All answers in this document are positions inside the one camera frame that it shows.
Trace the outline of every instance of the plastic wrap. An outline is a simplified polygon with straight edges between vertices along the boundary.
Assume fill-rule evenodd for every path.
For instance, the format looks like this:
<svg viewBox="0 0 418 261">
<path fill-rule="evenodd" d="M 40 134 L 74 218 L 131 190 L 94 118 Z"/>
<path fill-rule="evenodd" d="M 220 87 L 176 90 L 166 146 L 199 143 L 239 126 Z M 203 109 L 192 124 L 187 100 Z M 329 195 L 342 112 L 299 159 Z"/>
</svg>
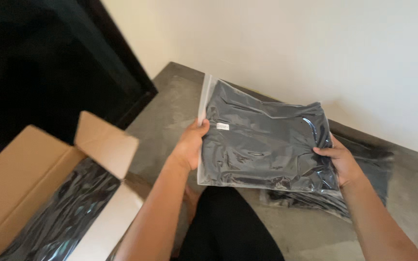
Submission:
<svg viewBox="0 0 418 261">
<path fill-rule="evenodd" d="M 339 190 L 329 157 L 328 121 L 320 103 L 307 106 L 261 102 L 206 75 L 199 122 L 203 137 L 198 184 L 286 191 Z"/>
<path fill-rule="evenodd" d="M 393 154 L 380 148 L 349 141 L 338 135 L 335 137 L 351 151 L 382 203 L 386 205 L 388 181 L 392 175 Z M 323 210 L 351 222 L 351 216 L 339 191 L 301 193 L 263 189 L 260 200 L 270 206 Z"/>
<path fill-rule="evenodd" d="M 66 260 L 119 185 L 92 159 L 82 160 L 0 255 L 0 261 Z"/>
</svg>

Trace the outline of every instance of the cardboard box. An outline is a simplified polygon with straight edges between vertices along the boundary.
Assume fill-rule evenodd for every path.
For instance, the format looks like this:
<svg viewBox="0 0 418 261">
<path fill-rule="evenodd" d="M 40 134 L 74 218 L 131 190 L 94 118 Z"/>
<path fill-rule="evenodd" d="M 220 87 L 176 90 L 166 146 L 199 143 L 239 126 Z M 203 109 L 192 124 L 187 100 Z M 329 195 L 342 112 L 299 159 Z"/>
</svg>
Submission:
<svg viewBox="0 0 418 261">
<path fill-rule="evenodd" d="M 0 254 L 85 157 L 122 182 L 67 260 L 106 260 L 130 226 L 142 199 L 124 179 L 138 139 L 83 111 L 74 143 L 30 125 L 0 153 Z"/>
</svg>

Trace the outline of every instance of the black pants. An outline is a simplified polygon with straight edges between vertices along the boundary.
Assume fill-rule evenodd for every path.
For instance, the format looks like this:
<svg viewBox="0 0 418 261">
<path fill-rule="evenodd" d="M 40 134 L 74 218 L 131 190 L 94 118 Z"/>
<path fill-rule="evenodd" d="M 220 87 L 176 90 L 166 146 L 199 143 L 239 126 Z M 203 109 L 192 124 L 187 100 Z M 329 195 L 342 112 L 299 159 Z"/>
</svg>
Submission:
<svg viewBox="0 0 418 261">
<path fill-rule="evenodd" d="M 245 199 L 231 187 L 209 186 L 178 260 L 284 260 L 274 239 Z"/>
</svg>

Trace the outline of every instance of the white tag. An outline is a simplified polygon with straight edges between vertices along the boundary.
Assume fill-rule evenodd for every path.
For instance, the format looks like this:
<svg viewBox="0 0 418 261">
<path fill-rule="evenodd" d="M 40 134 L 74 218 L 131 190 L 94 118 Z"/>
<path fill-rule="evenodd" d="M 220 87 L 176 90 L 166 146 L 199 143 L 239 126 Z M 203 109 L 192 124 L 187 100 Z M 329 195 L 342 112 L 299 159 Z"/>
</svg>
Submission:
<svg viewBox="0 0 418 261">
<path fill-rule="evenodd" d="M 216 128 L 221 129 L 221 130 L 226 130 L 226 131 L 230 130 L 230 126 L 228 124 L 220 123 L 220 122 L 217 122 Z"/>
</svg>

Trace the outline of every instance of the hand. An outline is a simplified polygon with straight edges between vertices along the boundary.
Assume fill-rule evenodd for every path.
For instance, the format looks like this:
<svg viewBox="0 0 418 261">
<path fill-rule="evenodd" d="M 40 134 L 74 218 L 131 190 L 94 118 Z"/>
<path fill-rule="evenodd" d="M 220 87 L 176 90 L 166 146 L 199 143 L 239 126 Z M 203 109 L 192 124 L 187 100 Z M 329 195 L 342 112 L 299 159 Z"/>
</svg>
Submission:
<svg viewBox="0 0 418 261">
<path fill-rule="evenodd" d="M 333 148 L 313 148 L 314 152 L 332 158 L 332 163 L 338 171 L 338 182 L 340 187 L 350 184 L 362 177 L 366 178 L 362 169 L 357 164 L 351 152 L 339 142 L 333 134 L 331 135 Z"/>
<path fill-rule="evenodd" d="M 198 119 L 190 124 L 180 137 L 171 157 L 174 157 L 183 167 L 193 170 L 198 167 L 199 148 L 202 145 L 202 136 L 209 130 L 209 121 L 204 119 L 198 127 Z"/>
</svg>

